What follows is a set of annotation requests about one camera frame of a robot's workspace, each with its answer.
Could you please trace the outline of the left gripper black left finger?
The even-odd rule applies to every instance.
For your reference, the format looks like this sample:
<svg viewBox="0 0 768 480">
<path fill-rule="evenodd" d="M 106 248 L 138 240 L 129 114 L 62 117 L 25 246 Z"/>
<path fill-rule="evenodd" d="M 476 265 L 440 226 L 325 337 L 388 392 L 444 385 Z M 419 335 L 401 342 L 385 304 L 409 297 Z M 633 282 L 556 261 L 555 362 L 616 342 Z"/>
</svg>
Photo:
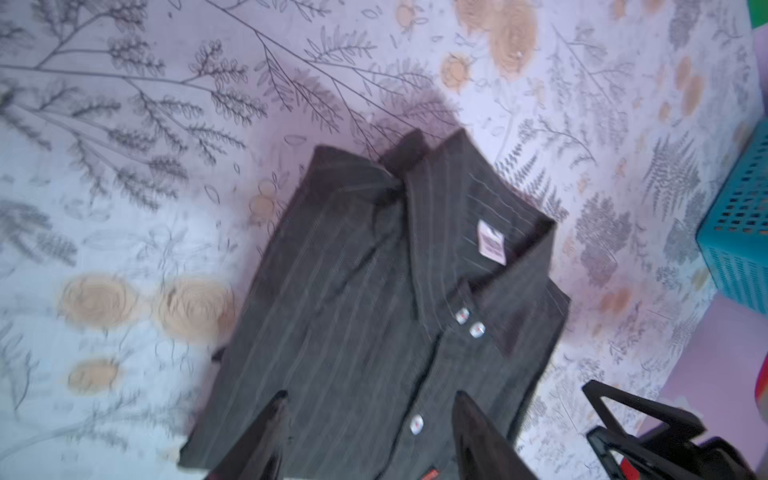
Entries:
<svg viewBox="0 0 768 480">
<path fill-rule="evenodd" d="M 281 470 L 289 451 L 289 395 L 281 390 L 204 479 L 282 479 Z"/>
</svg>

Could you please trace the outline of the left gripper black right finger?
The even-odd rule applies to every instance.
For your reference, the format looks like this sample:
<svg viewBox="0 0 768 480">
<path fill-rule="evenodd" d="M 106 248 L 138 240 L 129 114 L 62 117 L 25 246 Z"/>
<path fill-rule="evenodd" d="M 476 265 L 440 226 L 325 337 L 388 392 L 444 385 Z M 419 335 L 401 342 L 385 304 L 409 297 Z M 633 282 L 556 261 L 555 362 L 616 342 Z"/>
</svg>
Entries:
<svg viewBox="0 0 768 480">
<path fill-rule="evenodd" d="M 537 479 L 465 391 L 454 397 L 452 431 L 461 480 Z"/>
</svg>

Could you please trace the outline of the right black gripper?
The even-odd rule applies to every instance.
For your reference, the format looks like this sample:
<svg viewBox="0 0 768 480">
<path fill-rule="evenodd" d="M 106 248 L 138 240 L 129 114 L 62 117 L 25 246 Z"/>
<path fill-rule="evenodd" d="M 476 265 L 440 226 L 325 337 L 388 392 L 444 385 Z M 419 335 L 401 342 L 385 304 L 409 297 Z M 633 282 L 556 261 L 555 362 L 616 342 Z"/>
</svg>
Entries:
<svg viewBox="0 0 768 480">
<path fill-rule="evenodd" d="M 740 452 L 720 437 L 701 444 L 693 439 L 705 432 L 703 423 L 683 409 L 648 400 L 591 380 L 582 387 L 602 424 L 587 441 L 611 479 L 626 479 L 623 464 L 640 479 L 754 479 L 755 472 Z M 627 433 L 605 401 L 613 400 L 660 422 L 641 436 Z"/>
</svg>

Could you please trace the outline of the dark grey pinstripe shirt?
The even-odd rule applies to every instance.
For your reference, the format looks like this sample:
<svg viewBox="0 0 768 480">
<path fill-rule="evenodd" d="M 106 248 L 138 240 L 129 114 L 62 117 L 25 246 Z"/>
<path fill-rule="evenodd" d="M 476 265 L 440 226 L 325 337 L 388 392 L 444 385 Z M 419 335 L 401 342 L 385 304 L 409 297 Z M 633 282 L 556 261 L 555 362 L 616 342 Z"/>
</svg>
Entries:
<svg viewBox="0 0 768 480">
<path fill-rule="evenodd" d="M 317 147 L 179 467 L 208 474 L 285 390 L 283 478 L 457 478 L 456 393 L 513 439 L 567 320 L 555 230 L 465 131 Z"/>
</svg>

